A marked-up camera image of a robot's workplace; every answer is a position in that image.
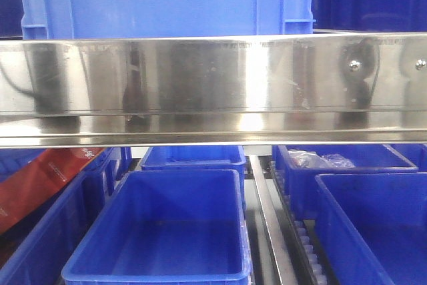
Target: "metal frame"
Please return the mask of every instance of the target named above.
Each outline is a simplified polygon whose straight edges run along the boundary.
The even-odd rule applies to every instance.
[[[250,156],[245,180],[253,282],[257,285],[338,285],[313,222],[296,222],[279,191],[270,156]]]
[[[426,141],[427,34],[0,42],[0,147]]]

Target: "screw head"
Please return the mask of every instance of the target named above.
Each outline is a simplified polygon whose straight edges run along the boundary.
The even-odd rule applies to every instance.
[[[427,66],[427,61],[425,59],[419,59],[417,60],[415,64],[416,70],[421,70]]]
[[[357,60],[351,60],[351,62],[348,64],[350,69],[352,71],[358,70],[360,68],[360,61]]]

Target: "reflective metal surface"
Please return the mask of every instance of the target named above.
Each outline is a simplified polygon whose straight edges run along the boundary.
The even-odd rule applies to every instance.
[[[427,34],[0,42],[0,146],[426,141]]]

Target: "shelf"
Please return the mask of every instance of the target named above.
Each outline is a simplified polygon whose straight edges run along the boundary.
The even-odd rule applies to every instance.
[[[0,41],[0,147],[427,141],[427,33]]]

